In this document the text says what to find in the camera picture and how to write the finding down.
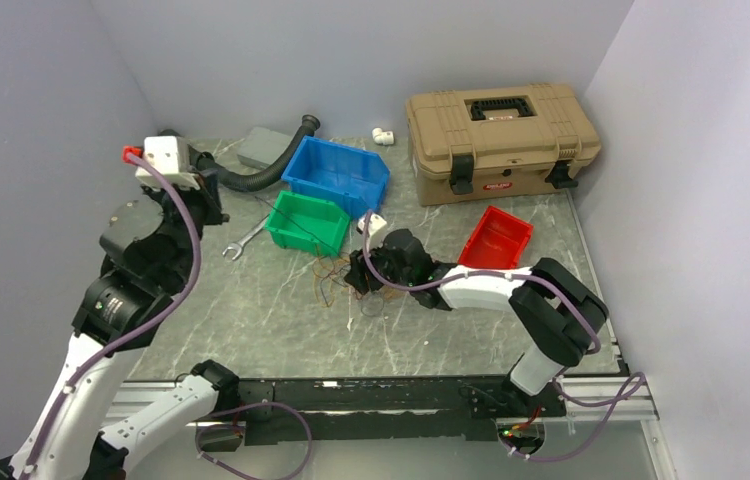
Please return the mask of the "white pipe elbow fitting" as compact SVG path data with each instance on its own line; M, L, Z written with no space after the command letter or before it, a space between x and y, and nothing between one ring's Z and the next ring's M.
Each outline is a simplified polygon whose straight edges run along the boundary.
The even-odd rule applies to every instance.
M376 145L392 146L395 143L394 132L376 127L371 131L371 136Z

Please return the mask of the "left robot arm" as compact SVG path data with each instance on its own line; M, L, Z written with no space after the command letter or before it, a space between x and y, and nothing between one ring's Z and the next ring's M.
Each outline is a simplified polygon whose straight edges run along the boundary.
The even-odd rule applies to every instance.
M73 319L58 380L23 445L0 459L0 479L123 479L187 423L236 411L239 377L205 360L149 406L105 421L163 318L195 286L204 228L228 219L216 172L191 176L190 187L145 187L115 211L99 240L100 276Z

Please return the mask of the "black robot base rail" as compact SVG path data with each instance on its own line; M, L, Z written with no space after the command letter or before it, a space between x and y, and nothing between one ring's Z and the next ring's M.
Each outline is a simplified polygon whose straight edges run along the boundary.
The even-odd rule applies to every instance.
M493 441L495 426L565 415L553 387L529 396L498 374L243 378L206 417L243 423L247 445L257 446L307 438Z

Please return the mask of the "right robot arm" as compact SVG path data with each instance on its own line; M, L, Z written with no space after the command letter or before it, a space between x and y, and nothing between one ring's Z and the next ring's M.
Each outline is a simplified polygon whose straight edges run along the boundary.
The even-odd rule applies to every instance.
M511 313L531 342L507 374L502 401L525 415L553 378L601 347L609 310L592 290L553 258L530 267L480 269L434 260L407 229L367 239L349 256L344 280L366 295L387 286L431 310L483 309Z

